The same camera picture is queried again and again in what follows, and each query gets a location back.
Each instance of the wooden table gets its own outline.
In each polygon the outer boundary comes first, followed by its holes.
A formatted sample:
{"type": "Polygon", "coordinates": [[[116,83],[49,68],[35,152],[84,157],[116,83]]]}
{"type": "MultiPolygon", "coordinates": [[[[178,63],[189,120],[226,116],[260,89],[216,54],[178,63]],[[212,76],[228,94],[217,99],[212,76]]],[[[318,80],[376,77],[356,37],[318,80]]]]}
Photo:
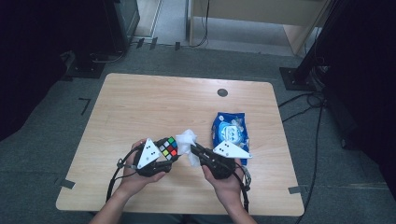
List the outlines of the wooden table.
{"type": "MultiPolygon", "coordinates": [[[[141,138],[159,140],[192,129],[197,142],[211,147],[218,112],[245,112],[253,159],[249,213],[299,216],[304,212],[274,90],[270,83],[189,77],[110,74],[106,77],[62,188],[60,210],[99,211],[116,163],[141,138]],[[226,97],[219,89],[228,91],[226,97]]],[[[130,199],[125,211],[226,214],[201,168],[182,156],[162,180],[130,199]]]]}

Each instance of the person's left hand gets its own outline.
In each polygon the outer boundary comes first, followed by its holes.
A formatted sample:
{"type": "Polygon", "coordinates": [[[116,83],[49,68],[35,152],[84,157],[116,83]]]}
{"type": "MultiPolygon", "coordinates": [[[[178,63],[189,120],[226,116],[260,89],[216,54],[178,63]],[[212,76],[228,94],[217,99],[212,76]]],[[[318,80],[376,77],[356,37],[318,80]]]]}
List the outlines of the person's left hand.
{"type": "MultiPolygon", "coordinates": [[[[132,145],[131,150],[145,143],[146,143],[146,139],[141,139],[132,145]]],[[[132,165],[132,163],[134,162],[135,154],[136,152],[132,153],[131,156],[126,160],[125,164],[132,165]]],[[[165,176],[165,172],[160,172],[151,177],[144,177],[139,175],[138,173],[131,175],[135,172],[136,170],[131,169],[129,167],[123,168],[123,175],[130,175],[130,176],[126,176],[121,180],[120,186],[117,189],[117,191],[120,191],[123,195],[125,195],[125,197],[128,198],[132,197],[147,184],[157,182],[165,176]]]]}

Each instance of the gray carpet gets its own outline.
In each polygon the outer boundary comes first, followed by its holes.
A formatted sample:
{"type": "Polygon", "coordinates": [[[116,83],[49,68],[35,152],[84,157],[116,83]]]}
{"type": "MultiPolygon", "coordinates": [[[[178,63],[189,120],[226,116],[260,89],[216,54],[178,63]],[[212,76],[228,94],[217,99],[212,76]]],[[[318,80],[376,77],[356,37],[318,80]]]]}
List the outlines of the gray carpet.
{"type": "MultiPolygon", "coordinates": [[[[131,46],[125,57],[105,67],[101,78],[58,81],[25,125],[0,142],[0,223],[86,223],[85,212],[59,211],[55,202],[106,74],[128,73],[265,81],[282,103],[286,91],[280,66],[302,59],[210,49],[131,46]],[[84,112],[86,101],[92,99],[84,112]]],[[[282,119],[308,107],[305,98],[280,108],[282,119]]],[[[299,185],[309,189],[315,163],[318,109],[284,123],[299,185]]],[[[303,193],[306,201],[307,192],[303,193]]],[[[294,223],[297,217],[255,217],[260,223],[294,223]]],[[[301,223],[396,223],[396,202],[378,167],[358,150],[341,148],[330,111],[322,113],[318,173],[311,202],[301,223]]]]}

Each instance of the white tissue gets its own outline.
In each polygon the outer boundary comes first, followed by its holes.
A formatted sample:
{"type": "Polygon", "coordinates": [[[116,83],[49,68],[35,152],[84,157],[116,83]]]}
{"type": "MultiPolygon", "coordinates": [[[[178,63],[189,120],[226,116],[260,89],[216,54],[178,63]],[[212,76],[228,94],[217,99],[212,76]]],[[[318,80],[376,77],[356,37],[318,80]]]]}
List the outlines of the white tissue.
{"type": "Polygon", "coordinates": [[[196,140],[197,135],[190,129],[184,131],[182,134],[176,135],[177,155],[187,154],[192,167],[201,166],[199,158],[191,153],[191,145],[195,146],[196,140]]]}

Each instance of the blue package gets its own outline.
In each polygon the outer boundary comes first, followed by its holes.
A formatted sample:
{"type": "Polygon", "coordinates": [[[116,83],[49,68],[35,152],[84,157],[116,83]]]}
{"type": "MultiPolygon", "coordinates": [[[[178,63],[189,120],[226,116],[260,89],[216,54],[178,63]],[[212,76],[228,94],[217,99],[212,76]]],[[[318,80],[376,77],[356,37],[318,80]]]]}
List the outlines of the blue package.
{"type": "MultiPolygon", "coordinates": [[[[245,124],[245,113],[219,112],[212,126],[213,147],[228,140],[248,152],[248,130],[245,124]]],[[[247,165],[247,159],[241,159],[247,165]]]]}

